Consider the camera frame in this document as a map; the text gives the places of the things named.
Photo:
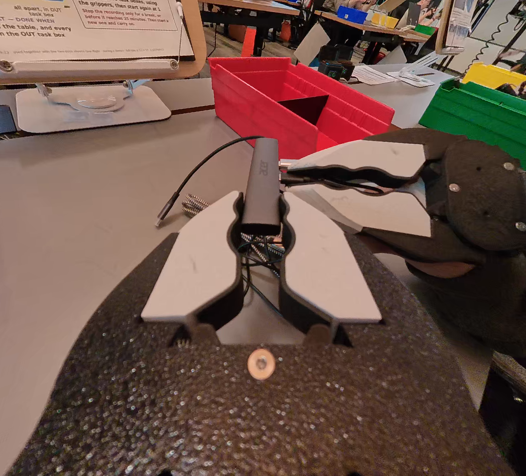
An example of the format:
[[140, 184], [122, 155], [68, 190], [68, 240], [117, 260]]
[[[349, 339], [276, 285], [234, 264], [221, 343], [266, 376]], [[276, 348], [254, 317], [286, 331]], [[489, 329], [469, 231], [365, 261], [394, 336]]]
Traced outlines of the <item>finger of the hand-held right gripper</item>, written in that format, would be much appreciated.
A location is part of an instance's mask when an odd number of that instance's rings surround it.
[[432, 236], [431, 217], [421, 201], [408, 192], [390, 191], [382, 195], [356, 189], [335, 190], [322, 184], [288, 186], [287, 191], [353, 233], [371, 228]]
[[287, 175], [337, 184], [364, 180], [396, 189], [416, 181], [426, 162], [422, 144], [357, 140], [298, 159]]

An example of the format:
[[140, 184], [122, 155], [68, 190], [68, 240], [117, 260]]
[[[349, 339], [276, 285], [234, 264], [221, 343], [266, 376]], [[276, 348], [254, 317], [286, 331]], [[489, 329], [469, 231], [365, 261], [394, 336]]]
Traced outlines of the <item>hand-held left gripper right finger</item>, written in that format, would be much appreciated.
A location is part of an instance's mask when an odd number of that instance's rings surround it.
[[322, 325], [335, 338], [346, 324], [378, 324], [382, 315], [344, 231], [289, 191], [280, 197], [279, 310], [307, 334]]

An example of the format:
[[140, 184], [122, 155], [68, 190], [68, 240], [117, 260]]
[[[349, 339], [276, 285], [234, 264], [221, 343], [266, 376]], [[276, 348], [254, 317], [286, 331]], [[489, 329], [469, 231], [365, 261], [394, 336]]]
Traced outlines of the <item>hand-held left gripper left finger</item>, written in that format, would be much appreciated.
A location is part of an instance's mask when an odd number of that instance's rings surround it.
[[176, 233], [174, 245], [144, 306], [144, 322], [211, 325], [219, 330], [244, 306], [239, 221], [242, 192], [211, 204]]

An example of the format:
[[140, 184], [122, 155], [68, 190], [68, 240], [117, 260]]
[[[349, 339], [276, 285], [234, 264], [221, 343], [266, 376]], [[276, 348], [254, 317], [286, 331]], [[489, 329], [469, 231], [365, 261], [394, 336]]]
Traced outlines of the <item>red plastic bin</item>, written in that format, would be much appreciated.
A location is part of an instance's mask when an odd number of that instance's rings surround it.
[[[211, 58], [215, 112], [240, 137], [279, 143], [282, 158], [299, 159], [388, 131], [391, 107], [285, 57]], [[316, 126], [278, 101], [328, 95]]]

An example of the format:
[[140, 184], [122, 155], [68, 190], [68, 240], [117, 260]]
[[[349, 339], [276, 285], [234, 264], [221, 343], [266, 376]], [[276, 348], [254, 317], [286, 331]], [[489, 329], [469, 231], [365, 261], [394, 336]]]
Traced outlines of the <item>person's right hand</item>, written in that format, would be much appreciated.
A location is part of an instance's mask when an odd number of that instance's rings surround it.
[[465, 262], [419, 262], [411, 259], [404, 259], [404, 262], [411, 274], [421, 280], [430, 279], [456, 279], [463, 277], [473, 270], [480, 268], [480, 265]]

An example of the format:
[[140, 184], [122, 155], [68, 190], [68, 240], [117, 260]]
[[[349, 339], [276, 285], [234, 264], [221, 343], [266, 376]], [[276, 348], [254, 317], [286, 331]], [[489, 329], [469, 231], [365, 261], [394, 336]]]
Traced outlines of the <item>black bin divider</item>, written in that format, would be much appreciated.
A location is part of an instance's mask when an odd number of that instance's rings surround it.
[[327, 101], [328, 95], [321, 95], [280, 100], [278, 103], [306, 122], [316, 126]]

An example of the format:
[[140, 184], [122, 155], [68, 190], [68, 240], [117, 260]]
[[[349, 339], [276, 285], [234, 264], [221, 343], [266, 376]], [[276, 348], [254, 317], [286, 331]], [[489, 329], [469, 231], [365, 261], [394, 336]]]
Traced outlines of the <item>white paper sheets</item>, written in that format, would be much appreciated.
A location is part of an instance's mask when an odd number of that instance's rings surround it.
[[360, 83], [366, 85], [383, 85], [397, 81], [397, 78], [389, 74], [379, 72], [373, 69], [370, 65], [359, 64], [356, 65], [352, 72], [352, 77], [356, 78]]

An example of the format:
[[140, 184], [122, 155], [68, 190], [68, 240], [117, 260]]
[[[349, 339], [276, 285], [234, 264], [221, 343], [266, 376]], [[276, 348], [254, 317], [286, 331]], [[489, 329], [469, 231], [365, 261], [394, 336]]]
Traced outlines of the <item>green plastic bin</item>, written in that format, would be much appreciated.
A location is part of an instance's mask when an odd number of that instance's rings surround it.
[[442, 82], [418, 123], [497, 145], [516, 158], [525, 151], [525, 100], [473, 82]]

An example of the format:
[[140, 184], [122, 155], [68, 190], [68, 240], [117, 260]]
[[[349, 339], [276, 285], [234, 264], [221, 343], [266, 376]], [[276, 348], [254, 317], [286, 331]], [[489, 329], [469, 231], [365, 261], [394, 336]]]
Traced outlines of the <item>black charger device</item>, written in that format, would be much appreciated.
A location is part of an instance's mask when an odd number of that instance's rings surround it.
[[318, 72], [335, 80], [349, 82], [355, 68], [353, 48], [346, 45], [323, 45], [318, 54]]

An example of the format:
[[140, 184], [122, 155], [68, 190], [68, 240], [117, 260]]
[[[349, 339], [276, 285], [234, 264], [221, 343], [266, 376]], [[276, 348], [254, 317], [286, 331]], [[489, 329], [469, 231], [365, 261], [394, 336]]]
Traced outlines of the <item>grey card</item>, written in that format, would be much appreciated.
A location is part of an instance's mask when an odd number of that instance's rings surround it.
[[330, 42], [330, 37], [319, 22], [307, 32], [294, 52], [298, 63], [309, 66], [318, 57], [321, 47]]

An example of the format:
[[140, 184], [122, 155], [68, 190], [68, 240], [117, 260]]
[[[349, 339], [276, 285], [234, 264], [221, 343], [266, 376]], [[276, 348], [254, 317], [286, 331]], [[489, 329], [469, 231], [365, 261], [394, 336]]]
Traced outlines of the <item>wooden office desk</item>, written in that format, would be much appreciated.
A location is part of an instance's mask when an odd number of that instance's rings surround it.
[[424, 43], [430, 38], [430, 36], [423, 34], [423, 33], [414, 32], [412, 29], [409, 29], [406, 31], [398, 30], [398, 29], [390, 29], [387, 27], [371, 25], [367, 21], [364, 24], [358, 24], [352, 21], [338, 18], [336, 14], [331, 13], [331, 12], [323, 12], [323, 11], [315, 10], [314, 14], [316, 16], [319, 16], [320, 18], [333, 21], [339, 25], [344, 25], [349, 28], [356, 28], [358, 30], [361, 30], [364, 32], [364, 34], [367, 34], [369, 37], [373, 35], [398, 37], [403, 41], [417, 42], [417, 43]]
[[201, 21], [204, 24], [243, 25], [256, 30], [253, 55], [260, 57], [265, 39], [272, 30], [273, 39], [283, 21], [300, 15], [297, 8], [276, 1], [261, 0], [198, 0], [202, 4]]

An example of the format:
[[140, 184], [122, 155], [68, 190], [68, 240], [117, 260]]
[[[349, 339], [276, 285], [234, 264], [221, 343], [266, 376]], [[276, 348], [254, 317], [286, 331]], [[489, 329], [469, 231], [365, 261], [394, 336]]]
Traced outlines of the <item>blue plastic bin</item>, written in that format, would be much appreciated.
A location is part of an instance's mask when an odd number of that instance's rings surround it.
[[368, 11], [359, 10], [352, 7], [339, 6], [337, 17], [358, 25], [363, 25], [367, 19]]

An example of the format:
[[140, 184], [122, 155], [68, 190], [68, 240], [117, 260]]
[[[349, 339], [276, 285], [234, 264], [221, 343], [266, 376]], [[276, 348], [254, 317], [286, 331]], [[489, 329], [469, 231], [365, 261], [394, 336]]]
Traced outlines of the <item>wooden document stand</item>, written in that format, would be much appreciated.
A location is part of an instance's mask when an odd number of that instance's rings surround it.
[[472, 30], [477, 3], [478, 0], [444, 0], [434, 52], [404, 65], [397, 72], [388, 72], [387, 75], [414, 87], [433, 85], [422, 72], [439, 60], [464, 52], [464, 43]]

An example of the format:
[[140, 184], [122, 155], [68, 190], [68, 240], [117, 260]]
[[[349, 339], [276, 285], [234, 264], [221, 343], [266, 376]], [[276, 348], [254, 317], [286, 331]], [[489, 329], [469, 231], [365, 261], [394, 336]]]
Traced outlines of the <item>orange traffic cone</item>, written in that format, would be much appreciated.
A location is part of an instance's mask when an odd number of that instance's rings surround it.
[[242, 42], [240, 57], [242, 58], [256, 57], [256, 54], [255, 54], [255, 52], [257, 52], [256, 37], [257, 37], [257, 28], [247, 27], [245, 31], [245, 36]]

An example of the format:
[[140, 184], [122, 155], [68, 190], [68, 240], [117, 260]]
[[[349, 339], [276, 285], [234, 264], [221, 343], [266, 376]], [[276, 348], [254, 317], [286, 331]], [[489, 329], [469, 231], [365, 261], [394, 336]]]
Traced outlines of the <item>instruction sheet on stand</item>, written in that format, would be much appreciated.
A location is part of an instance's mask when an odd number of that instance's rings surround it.
[[17, 131], [39, 134], [166, 120], [171, 111], [147, 86], [196, 75], [206, 59], [197, 0], [181, 0], [193, 60], [1, 61], [1, 104]]

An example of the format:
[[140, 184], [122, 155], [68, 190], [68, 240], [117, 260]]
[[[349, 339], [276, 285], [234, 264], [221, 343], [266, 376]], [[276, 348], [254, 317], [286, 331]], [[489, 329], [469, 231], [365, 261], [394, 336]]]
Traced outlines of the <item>black flat table panel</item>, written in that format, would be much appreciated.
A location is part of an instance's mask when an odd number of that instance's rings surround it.
[[1, 135], [14, 133], [17, 131], [15, 120], [10, 106], [1, 104], [0, 107], [0, 132]]

